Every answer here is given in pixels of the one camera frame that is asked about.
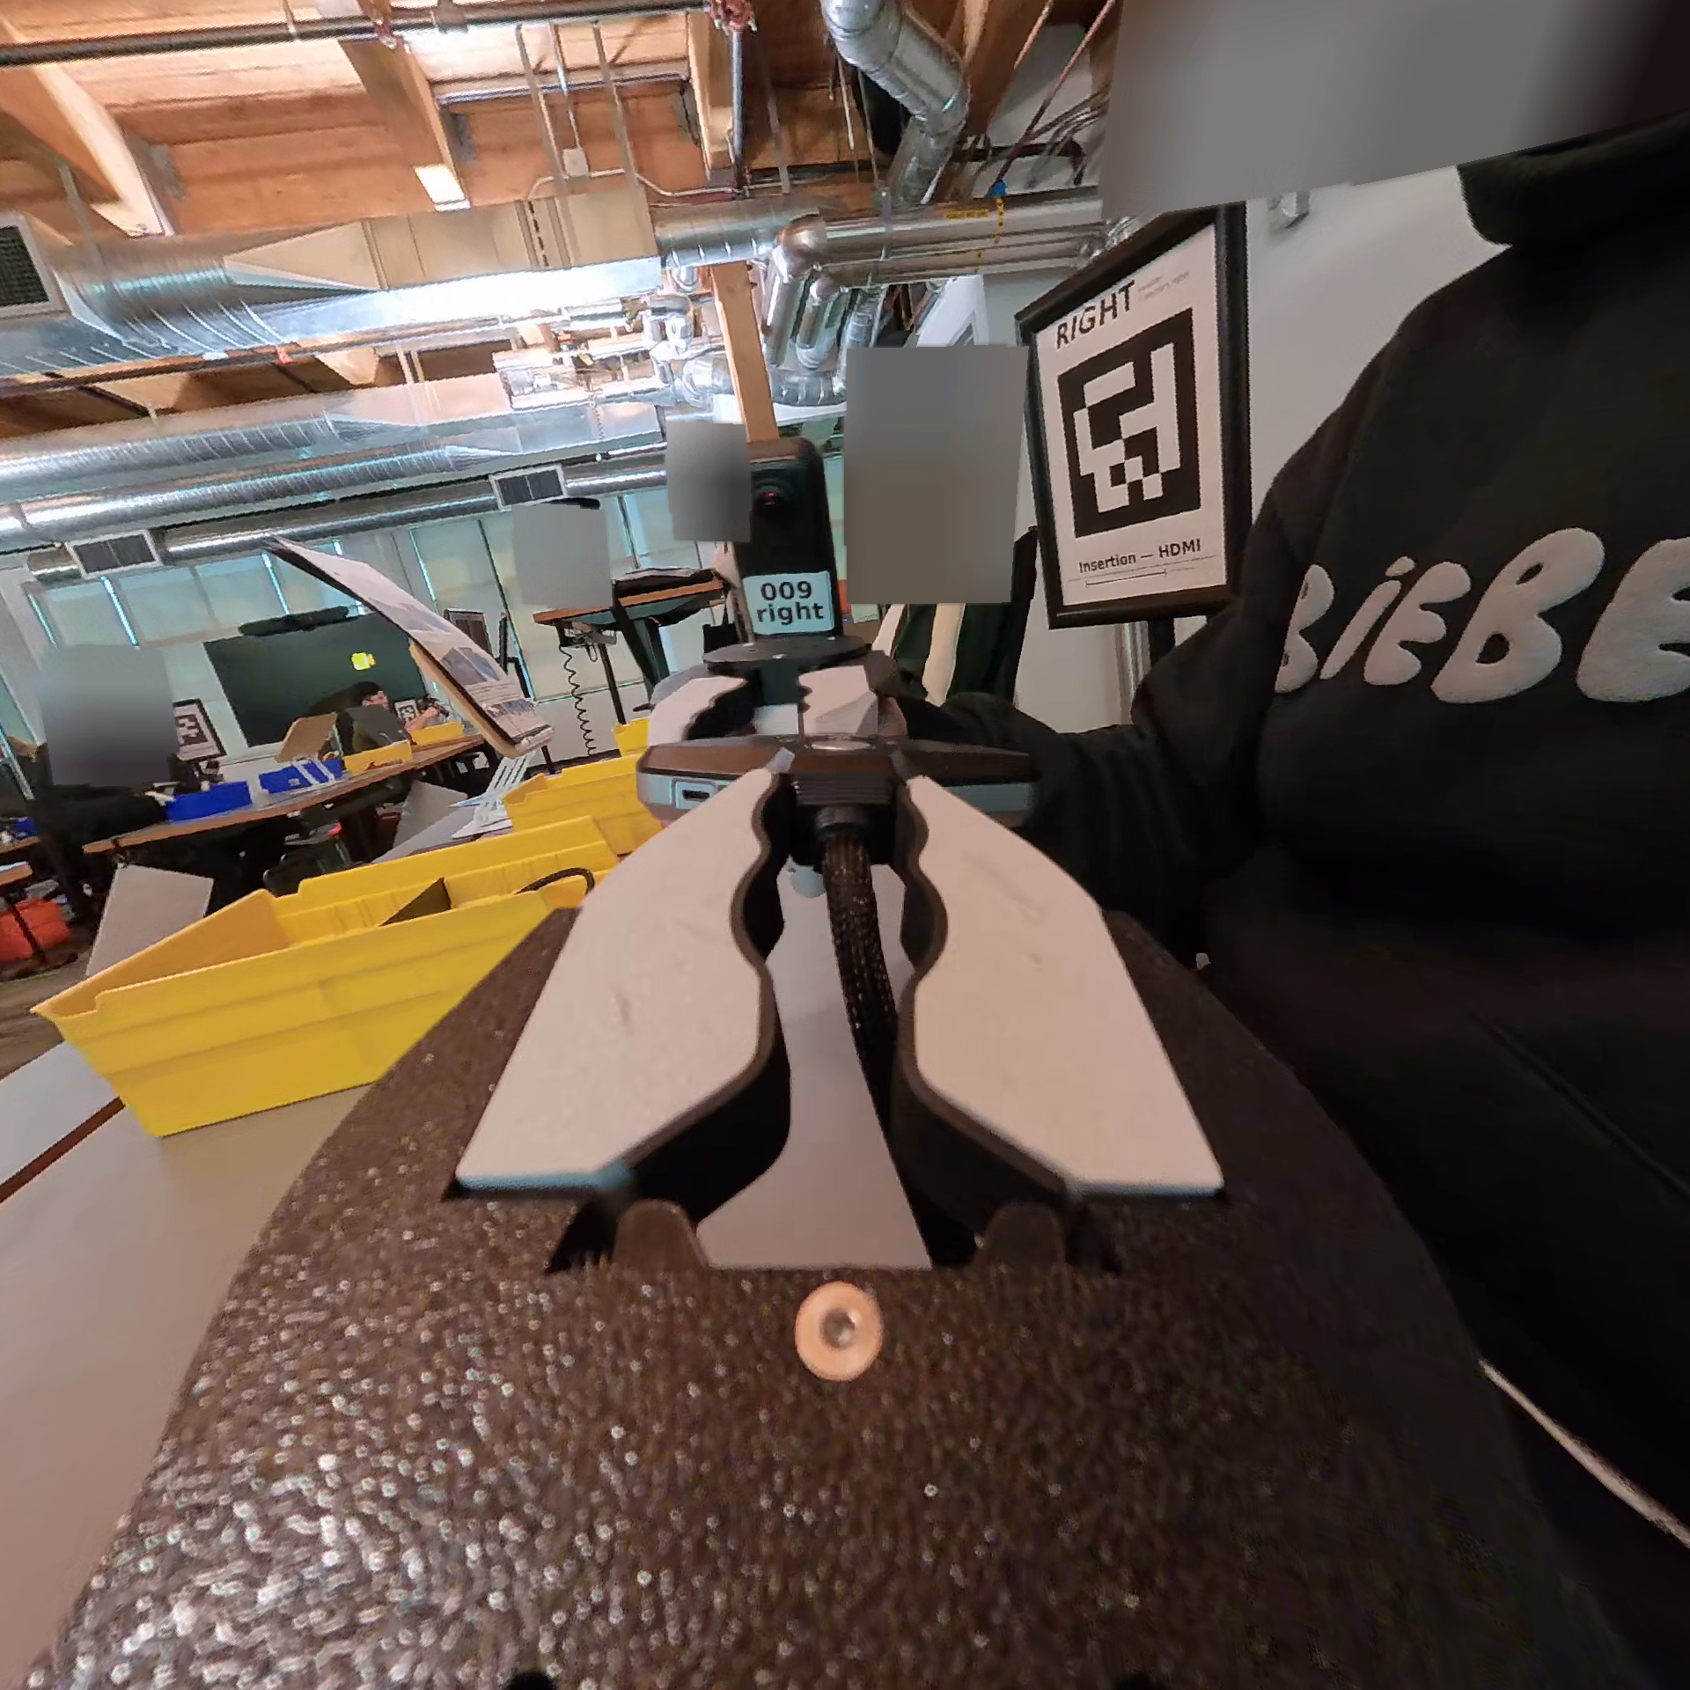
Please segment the grey desk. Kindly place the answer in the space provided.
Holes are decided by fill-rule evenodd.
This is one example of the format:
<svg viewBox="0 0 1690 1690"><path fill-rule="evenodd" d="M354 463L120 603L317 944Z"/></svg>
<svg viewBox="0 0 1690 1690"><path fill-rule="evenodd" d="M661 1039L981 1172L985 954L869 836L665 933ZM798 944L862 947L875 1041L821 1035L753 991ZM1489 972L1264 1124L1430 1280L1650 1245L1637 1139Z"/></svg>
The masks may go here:
<svg viewBox="0 0 1690 1690"><path fill-rule="evenodd" d="M769 968L793 1115L774 1166L705 1223L724 1265L927 1265L840 1004L827 903L781 878ZM155 1139L119 1111L4 1199L2 1677L54 1639L155 1457L226 1288L367 1095Z"/></svg>

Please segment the person's right forearm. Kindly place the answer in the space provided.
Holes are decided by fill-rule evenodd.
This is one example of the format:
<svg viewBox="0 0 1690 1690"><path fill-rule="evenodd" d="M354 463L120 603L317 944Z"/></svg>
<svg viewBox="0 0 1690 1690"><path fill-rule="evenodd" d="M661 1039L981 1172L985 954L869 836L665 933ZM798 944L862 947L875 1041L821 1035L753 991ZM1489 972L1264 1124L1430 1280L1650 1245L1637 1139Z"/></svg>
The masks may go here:
<svg viewBox="0 0 1690 1690"><path fill-rule="evenodd" d="M1275 665L1274 648L1215 627L1153 665L1126 725L1086 732L984 693L899 708L916 739L1025 752L1025 839L1177 959L1240 974L1292 954L1300 918L1257 793Z"/></svg>

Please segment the long wooden table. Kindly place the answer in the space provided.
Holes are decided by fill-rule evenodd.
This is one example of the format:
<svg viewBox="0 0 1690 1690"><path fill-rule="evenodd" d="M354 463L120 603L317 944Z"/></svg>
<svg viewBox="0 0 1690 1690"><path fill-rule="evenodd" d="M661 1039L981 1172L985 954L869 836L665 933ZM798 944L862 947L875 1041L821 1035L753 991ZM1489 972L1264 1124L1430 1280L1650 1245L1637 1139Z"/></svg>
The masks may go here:
<svg viewBox="0 0 1690 1690"><path fill-rule="evenodd" d="M333 786L304 790L296 795L272 796L265 795L262 805L250 812L222 817L217 820L202 820L187 826L155 824L143 831L107 836L86 844L82 851L90 856L122 856L156 842L175 842L182 839L195 839L202 835L215 835L226 831L244 831L280 818L304 817L312 811L332 808L345 805L367 790L380 790L397 779L415 779L429 769L446 765L465 754L491 751L491 743L479 732L467 732L463 739L442 746L415 746L415 756L405 767L380 769L369 775L345 777Z"/></svg>

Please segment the standing desk wooden top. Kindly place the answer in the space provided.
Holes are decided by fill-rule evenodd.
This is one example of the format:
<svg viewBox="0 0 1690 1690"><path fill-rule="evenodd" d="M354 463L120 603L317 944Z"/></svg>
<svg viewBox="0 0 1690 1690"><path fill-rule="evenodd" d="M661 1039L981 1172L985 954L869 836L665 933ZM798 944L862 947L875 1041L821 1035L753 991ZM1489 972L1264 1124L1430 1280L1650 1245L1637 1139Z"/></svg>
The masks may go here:
<svg viewBox="0 0 1690 1690"><path fill-rule="evenodd" d="M665 630L727 606L727 587L705 569L642 569L611 587L609 602L534 613L553 638L561 693L549 754L558 763L605 758L619 751L618 726L644 713L669 675Z"/></svg>

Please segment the tilted board document stand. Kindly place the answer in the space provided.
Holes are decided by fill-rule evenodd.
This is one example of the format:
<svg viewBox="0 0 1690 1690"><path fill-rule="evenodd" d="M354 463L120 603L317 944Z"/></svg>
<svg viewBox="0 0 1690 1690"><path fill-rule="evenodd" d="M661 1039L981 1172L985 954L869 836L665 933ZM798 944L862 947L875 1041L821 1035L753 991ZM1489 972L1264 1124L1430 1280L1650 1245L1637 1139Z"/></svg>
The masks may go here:
<svg viewBox="0 0 1690 1690"><path fill-rule="evenodd" d="M487 749L499 754L491 785L472 802L471 818L453 833L453 839L474 839L511 828L508 801L516 795L536 754L548 749L553 736L536 701L467 632L413 597L380 569L285 539L270 539L268 548L405 632L425 675Z"/></svg>

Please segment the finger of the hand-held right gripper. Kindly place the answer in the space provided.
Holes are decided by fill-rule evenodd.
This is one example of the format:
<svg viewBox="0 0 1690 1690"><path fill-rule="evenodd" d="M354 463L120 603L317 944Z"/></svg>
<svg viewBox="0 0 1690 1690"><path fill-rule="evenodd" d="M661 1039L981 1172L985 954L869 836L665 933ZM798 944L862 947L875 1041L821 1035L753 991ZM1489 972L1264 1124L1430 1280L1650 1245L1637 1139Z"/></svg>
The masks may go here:
<svg viewBox="0 0 1690 1690"><path fill-rule="evenodd" d="M687 671L669 675L647 711L647 746L724 741L754 730L759 693L740 673Z"/></svg>
<svg viewBox="0 0 1690 1690"><path fill-rule="evenodd" d="M909 725L899 698L905 675L898 664L835 664L806 669L806 739L903 739Z"/></svg>

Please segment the black monitor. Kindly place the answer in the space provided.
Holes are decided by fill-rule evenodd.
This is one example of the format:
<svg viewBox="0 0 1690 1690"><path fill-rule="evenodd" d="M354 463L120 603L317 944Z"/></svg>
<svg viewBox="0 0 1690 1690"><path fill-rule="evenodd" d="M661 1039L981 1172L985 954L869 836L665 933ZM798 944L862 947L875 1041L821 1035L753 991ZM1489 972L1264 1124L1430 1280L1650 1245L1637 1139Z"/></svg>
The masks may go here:
<svg viewBox="0 0 1690 1690"><path fill-rule="evenodd" d="M345 708L357 683L395 701L427 691L408 638L386 620L347 608L248 624L204 644L250 746L275 746L304 715Z"/></svg>

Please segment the framed marker sign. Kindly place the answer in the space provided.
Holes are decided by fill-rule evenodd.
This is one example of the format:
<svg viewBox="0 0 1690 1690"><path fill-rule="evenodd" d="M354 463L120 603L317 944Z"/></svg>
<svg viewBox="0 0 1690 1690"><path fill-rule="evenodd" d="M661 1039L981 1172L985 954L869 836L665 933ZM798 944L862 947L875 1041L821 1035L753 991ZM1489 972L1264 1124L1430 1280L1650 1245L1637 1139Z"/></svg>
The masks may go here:
<svg viewBox="0 0 1690 1690"><path fill-rule="evenodd" d="M1053 627L1210 616L1253 518L1245 202L1155 218L1018 313Z"/></svg>

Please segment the thin silver duct with grilles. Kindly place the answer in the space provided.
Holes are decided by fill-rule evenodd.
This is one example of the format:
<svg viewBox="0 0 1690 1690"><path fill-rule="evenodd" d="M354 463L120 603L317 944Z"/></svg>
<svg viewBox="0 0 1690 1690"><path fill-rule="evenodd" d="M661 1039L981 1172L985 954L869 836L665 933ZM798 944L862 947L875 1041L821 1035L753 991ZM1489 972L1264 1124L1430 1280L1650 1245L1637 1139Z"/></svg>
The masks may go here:
<svg viewBox="0 0 1690 1690"><path fill-rule="evenodd" d="M117 571L213 564L257 556L275 540L332 547L357 535L408 529L440 521L479 521L516 508L553 500L601 500L658 491L665 481L661 443L538 463L491 476L415 485L393 493L327 498L296 506L273 506L222 518L151 525L138 529L145 560L120 564Z"/></svg>

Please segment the grey board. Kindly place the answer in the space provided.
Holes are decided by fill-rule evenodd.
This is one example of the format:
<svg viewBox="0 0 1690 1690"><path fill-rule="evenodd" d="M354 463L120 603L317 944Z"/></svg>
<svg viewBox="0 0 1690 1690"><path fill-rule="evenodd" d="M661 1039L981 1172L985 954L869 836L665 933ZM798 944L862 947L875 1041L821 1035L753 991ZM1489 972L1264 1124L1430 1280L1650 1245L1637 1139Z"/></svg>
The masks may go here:
<svg viewBox="0 0 1690 1690"><path fill-rule="evenodd" d="M215 880L205 875L130 861L119 865L98 915L85 979L205 918L213 890Z"/></svg>

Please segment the black hdmi switch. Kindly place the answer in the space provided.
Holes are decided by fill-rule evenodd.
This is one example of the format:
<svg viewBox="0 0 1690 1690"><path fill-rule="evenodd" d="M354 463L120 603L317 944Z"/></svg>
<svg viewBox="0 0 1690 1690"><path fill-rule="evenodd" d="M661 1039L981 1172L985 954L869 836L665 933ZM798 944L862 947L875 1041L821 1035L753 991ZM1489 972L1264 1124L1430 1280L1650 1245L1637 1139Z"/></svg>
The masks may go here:
<svg viewBox="0 0 1690 1690"><path fill-rule="evenodd" d="M759 770L783 775L794 802L809 811L885 811L909 781L926 777L1015 824L1037 793L1025 752L836 732L734 734L650 746L638 760L635 790L653 817L677 818Z"/></svg>

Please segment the silver duct with vent box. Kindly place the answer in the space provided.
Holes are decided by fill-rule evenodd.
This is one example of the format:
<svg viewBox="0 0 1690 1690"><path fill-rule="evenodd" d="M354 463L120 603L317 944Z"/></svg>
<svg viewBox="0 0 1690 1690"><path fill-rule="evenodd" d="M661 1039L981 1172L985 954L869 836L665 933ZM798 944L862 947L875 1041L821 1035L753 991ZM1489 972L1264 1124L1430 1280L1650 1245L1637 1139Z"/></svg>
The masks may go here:
<svg viewBox="0 0 1690 1690"><path fill-rule="evenodd" d="M89 240L4 213L4 379L511 324L661 286L647 219L509 200L306 231Z"/></svg>

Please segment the silver spiral duct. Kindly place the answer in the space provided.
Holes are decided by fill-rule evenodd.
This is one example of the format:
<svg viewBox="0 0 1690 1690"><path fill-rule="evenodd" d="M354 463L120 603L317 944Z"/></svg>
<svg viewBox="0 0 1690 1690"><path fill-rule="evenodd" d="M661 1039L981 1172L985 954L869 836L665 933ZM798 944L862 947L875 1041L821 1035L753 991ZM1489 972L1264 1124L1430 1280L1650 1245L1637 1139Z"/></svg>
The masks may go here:
<svg viewBox="0 0 1690 1690"><path fill-rule="evenodd" d="M567 389L516 405L494 372L479 372L11 438L2 448L2 498L96 493L170 473L232 471L262 459L611 446L650 441L659 428L659 412L639 399Z"/></svg>

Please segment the green white jacket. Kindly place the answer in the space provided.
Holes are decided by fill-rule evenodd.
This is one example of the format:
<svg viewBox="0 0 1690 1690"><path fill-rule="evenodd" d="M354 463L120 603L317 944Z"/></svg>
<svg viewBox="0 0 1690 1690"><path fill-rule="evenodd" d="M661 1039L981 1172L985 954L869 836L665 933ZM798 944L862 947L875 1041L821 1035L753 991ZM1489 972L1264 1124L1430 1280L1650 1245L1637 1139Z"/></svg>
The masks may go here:
<svg viewBox="0 0 1690 1690"><path fill-rule="evenodd" d="M929 704L966 693L1012 704L1028 627L1026 603L890 606L873 648L903 690Z"/></svg>

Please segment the yellow bin with divider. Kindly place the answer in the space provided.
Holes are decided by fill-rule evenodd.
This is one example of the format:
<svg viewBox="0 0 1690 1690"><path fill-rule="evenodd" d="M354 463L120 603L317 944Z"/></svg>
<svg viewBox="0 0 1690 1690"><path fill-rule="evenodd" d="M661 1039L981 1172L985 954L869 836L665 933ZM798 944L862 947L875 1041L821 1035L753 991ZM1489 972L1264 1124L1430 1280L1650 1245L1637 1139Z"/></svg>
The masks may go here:
<svg viewBox="0 0 1690 1690"><path fill-rule="evenodd" d="M155 1136L379 1080L619 859L582 836L435 851L252 893L42 1004ZM383 925L432 878L453 911Z"/></svg>

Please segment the person's torso black hoodie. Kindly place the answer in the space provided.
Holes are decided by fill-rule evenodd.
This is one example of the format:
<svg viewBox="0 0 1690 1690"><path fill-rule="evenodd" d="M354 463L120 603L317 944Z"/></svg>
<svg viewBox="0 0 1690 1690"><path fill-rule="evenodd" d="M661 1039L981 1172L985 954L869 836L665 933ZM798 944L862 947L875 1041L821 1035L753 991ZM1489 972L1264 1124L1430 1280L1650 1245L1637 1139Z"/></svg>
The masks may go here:
<svg viewBox="0 0 1690 1690"><path fill-rule="evenodd" d="M1285 460L1183 641L1278 651L1300 914L1212 977L1538 1433L1685 1517L1685 115L1459 176L1495 253Z"/></svg>

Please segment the orange bag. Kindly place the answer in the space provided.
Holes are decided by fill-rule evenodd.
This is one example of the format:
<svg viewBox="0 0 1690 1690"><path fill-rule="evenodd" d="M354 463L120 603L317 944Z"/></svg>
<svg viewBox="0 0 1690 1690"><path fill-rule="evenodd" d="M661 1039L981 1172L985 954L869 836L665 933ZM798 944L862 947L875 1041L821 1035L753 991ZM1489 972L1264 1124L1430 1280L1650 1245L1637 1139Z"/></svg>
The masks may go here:
<svg viewBox="0 0 1690 1690"><path fill-rule="evenodd" d="M61 966L76 952L76 933L58 899L24 897L2 903L4 977L40 966Z"/></svg>

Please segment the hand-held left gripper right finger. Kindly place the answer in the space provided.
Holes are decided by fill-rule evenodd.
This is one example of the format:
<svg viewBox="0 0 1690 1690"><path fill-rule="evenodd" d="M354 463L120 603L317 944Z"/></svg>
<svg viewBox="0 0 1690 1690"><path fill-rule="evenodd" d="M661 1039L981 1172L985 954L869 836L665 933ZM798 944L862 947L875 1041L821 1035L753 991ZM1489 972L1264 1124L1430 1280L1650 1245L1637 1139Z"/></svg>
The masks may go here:
<svg viewBox="0 0 1690 1690"><path fill-rule="evenodd" d="M1214 1197L1223 1172L1096 901L927 775L899 802L901 946L890 1143L963 1230Z"/></svg>

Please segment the yellow storage bin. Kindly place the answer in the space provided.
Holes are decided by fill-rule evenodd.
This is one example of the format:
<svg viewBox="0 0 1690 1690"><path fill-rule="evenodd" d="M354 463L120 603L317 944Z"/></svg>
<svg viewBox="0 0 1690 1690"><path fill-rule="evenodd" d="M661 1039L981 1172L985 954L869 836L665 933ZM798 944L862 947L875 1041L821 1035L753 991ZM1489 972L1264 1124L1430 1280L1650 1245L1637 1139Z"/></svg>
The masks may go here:
<svg viewBox="0 0 1690 1690"><path fill-rule="evenodd" d="M619 754L571 765L556 775L524 781L505 801L516 831L553 826L571 818L592 818L607 847L632 854L661 831L661 823L644 807L638 793L639 756L647 749L647 715L615 725Z"/></svg>

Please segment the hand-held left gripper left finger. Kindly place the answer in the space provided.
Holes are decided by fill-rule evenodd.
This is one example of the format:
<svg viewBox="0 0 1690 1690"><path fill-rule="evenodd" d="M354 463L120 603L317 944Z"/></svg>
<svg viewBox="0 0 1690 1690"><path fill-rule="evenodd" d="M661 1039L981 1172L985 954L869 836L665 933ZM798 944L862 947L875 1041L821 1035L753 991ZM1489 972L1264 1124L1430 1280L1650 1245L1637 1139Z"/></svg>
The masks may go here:
<svg viewBox="0 0 1690 1690"><path fill-rule="evenodd" d="M467 1193L551 1193L622 1214L659 1199L703 1220L788 1141L791 1068L769 955L791 793L736 777L574 911L471 1132Z"/></svg>

